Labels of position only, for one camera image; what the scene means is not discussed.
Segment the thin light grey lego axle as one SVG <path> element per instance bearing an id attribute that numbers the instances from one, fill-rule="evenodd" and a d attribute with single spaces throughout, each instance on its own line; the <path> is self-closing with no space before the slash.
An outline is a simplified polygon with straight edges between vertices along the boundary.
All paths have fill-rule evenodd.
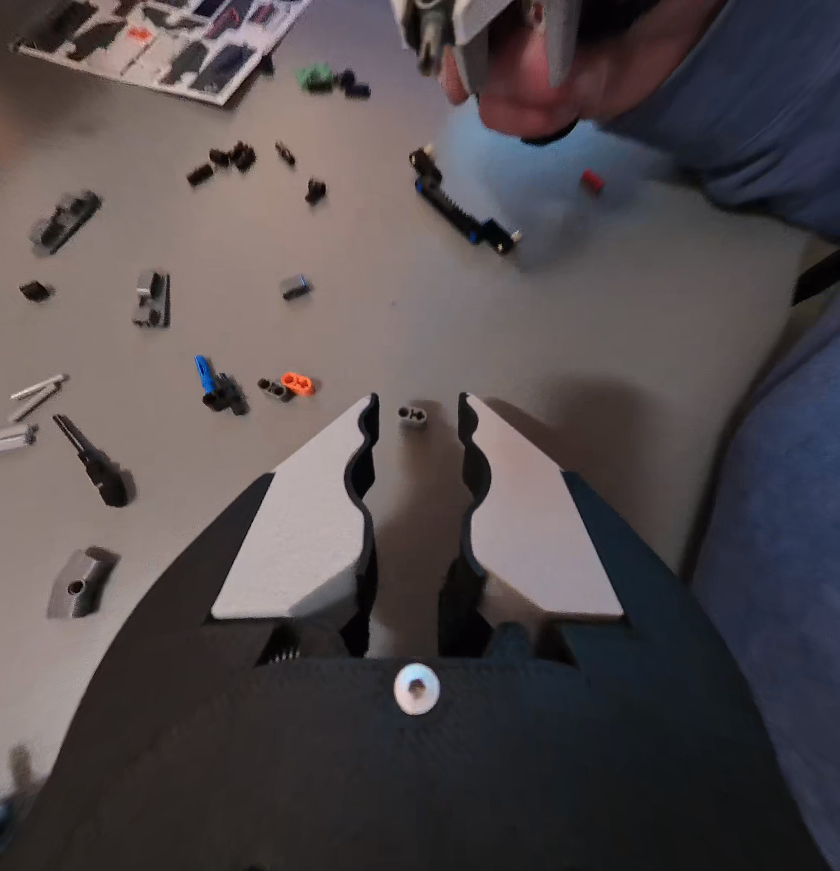
<path id="1" fill-rule="evenodd" d="M 28 387 L 24 387 L 21 390 L 16 391 L 15 393 L 10 395 L 10 399 L 12 401 L 26 400 L 28 398 L 33 397 L 34 395 L 38 394 L 39 392 L 43 391 L 46 388 L 56 386 L 56 385 L 61 385 L 64 382 L 66 382 L 68 379 L 69 379 L 69 376 L 65 373 L 59 373 L 59 374 L 56 374 L 54 376 L 49 376 L 48 378 L 46 378 L 40 382 L 34 383 L 33 385 L 30 385 Z"/>
<path id="2" fill-rule="evenodd" d="M 43 405 L 44 402 L 55 396 L 55 394 L 61 390 L 62 386 L 63 384 L 61 382 L 53 382 L 42 387 L 29 397 L 26 397 L 25 400 L 10 414 L 8 418 L 9 423 L 17 424 L 26 419 L 37 408 Z"/>

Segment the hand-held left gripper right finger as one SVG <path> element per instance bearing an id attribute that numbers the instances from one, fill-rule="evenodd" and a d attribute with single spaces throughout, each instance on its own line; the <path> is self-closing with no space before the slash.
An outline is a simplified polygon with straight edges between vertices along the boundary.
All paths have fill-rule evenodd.
<path id="1" fill-rule="evenodd" d="M 554 654 L 565 624 L 624 622 L 565 472 L 469 392 L 457 418 L 470 502 L 439 595 L 439 654 L 479 657 L 508 624 L 534 652 Z"/>

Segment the grey curved lego panel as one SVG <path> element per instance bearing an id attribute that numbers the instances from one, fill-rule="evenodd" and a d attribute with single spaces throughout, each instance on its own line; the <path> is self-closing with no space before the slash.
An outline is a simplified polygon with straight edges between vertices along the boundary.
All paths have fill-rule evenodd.
<path id="1" fill-rule="evenodd" d="M 103 588 L 121 557 L 99 546 L 75 550 L 58 572 L 49 594 L 48 620 L 75 620 L 96 613 Z"/>

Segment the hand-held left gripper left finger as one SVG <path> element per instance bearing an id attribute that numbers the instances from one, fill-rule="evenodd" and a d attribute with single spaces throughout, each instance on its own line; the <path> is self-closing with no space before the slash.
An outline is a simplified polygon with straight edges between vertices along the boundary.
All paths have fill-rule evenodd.
<path id="1" fill-rule="evenodd" d="M 378 572 L 373 520 L 380 399 L 368 394 L 272 472 L 211 606 L 218 622 L 273 620 L 333 637 L 365 657 Z"/>

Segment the lego sticker sheet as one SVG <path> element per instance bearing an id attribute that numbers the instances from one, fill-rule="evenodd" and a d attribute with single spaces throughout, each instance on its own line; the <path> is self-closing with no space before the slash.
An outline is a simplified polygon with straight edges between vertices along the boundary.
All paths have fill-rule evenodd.
<path id="1" fill-rule="evenodd" d="M 12 51 L 114 82 L 225 106 L 310 1 L 63 1 Z"/>

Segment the long dark grey plate assembly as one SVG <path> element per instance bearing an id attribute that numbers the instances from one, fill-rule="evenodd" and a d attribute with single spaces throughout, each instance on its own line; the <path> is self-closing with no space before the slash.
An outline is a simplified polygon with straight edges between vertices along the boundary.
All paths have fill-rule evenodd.
<path id="1" fill-rule="evenodd" d="M 52 213 L 31 228 L 29 240 L 34 254 L 54 255 L 99 210 L 102 202 L 90 190 L 64 194 Z"/>

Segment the person's right forearm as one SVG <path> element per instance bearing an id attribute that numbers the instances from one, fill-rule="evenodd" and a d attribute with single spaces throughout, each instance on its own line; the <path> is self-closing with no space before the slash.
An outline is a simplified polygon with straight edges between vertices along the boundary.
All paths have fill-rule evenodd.
<path id="1" fill-rule="evenodd" d="M 840 1 L 728 2 L 604 130 L 668 154 L 718 205 L 840 241 Z"/>

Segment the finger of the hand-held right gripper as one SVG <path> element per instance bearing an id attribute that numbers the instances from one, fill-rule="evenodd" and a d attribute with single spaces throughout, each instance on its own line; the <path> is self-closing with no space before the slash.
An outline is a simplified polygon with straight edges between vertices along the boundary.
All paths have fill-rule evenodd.
<path id="1" fill-rule="evenodd" d="M 424 77 L 440 74 L 447 49 L 457 53 L 458 1 L 399 1 L 398 26 L 403 44 L 414 52 Z"/>

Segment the black lego axle assembly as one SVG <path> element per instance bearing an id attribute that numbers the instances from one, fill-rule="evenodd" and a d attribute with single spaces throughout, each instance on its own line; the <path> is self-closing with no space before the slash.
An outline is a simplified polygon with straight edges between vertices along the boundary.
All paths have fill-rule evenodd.
<path id="1" fill-rule="evenodd" d="M 103 503 L 116 509 L 130 505 L 137 495 L 131 471 L 90 441 L 66 415 L 55 414 L 52 420 L 77 452 L 88 479 Z"/>

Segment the black connector with blue pin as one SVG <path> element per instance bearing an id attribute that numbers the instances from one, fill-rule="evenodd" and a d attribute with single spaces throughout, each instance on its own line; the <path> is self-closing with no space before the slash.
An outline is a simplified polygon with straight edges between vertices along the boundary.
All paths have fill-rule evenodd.
<path id="1" fill-rule="evenodd" d="M 203 355 L 195 355 L 193 361 L 203 390 L 203 403 L 207 408 L 214 412 L 230 410 L 235 416 L 249 413 L 245 393 L 232 376 L 216 371 Z"/>

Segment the dark grey lego plate assembly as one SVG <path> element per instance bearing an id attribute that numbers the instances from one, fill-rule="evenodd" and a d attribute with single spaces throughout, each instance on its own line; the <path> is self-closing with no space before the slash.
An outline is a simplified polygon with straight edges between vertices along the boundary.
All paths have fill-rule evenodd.
<path id="1" fill-rule="evenodd" d="M 131 322 L 139 328 L 170 326 L 171 277 L 168 273 L 150 269 L 138 277 Z"/>

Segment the person's right hand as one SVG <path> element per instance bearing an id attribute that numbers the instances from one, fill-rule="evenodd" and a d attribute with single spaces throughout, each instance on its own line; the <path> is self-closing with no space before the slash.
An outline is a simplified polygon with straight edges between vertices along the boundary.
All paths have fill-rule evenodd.
<path id="1" fill-rule="evenodd" d="M 499 45 L 477 103 L 493 132 L 551 136 L 574 121 L 606 122 L 644 102 L 681 59 L 681 2 L 658 2 L 623 34 L 578 44 L 564 81 L 549 81 L 545 37 L 522 28 Z"/>

